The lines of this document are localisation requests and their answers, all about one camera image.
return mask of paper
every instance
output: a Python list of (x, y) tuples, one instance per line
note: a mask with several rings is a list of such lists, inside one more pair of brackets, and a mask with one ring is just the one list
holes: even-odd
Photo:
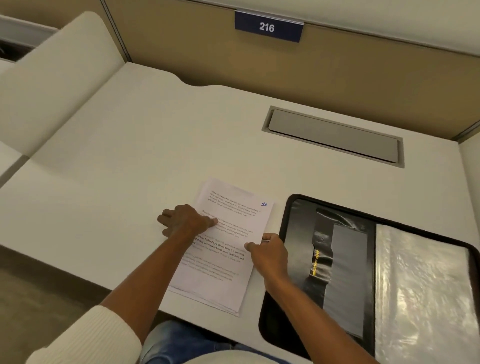
[(194, 207), (218, 224), (195, 238), (169, 291), (238, 316), (253, 269), (244, 244), (262, 241), (273, 201), (210, 179)]

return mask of number 216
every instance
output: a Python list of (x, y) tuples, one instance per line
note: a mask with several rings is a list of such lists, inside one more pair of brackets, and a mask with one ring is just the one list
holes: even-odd
[(275, 25), (273, 24), (265, 24), (264, 22), (260, 23), (260, 30), (264, 30), (266, 32), (273, 33), (275, 31)]

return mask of finger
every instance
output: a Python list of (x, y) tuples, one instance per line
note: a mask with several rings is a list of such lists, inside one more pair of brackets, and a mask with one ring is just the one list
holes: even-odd
[(168, 217), (170, 218), (170, 217), (173, 216), (173, 213), (174, 213), (174, 212), (175, 212), (175, 211), (169, 210), (169, 209), (166, 208), (165, 210), (163, 210), (162, 215), (168, 216)]
[(170, 225), (170, 222), (171, 222), (171, 218), (167, 217), (167, 216), (164, 216), (164, 215), (160, 215), (159, 217), (156, 218), (156, 220), (162, 224), (162, 225), (165, 225), (165, 226), (169, 226)]
[(250, 253), (255, 249), (256, 246), (257, 244), (255, 243), (245, 243), (245, 249)]
[(275, 239), (275, 238), (279, 238), (278, 234), (273, 234), (271, 232), (266, 232), (263, 237), (262, 237), (262, 240), (272, 240), (272, 239)]
[(206, 219), (209, 228), (212, 228), (218, 224), (217, 218), (209, 218), (208, 216), (204, 216), (204, 218)]

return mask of hand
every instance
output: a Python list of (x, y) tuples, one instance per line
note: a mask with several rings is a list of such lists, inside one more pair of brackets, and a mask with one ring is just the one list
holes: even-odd
[(166, 237), (182, 231), (191, 236), (192, 240), (218, 223), (216, 218), (198, 214), (190, 205), (178, 205), (175, 210), (163, 210), (157, 220), (167, 227), (163, 230)]
[(265, 288), (273, 295), (279, 282), (289, 282), (288, 252), (277, 234), (265, 233), (262, 243), (246, 243), (245, 249), (252, 254), (253, 265), (265, 279)]

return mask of person's left hand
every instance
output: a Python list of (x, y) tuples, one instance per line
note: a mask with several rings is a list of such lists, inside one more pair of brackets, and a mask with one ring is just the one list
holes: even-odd
[(190, 205), (178, 205), (175, 210), (163, 210), (157, 221), (167, 227), (163, 230), (166, 237), (183, 231), (191, 235), (192, 239), (218, 223), (216, 218), (198, 214)]

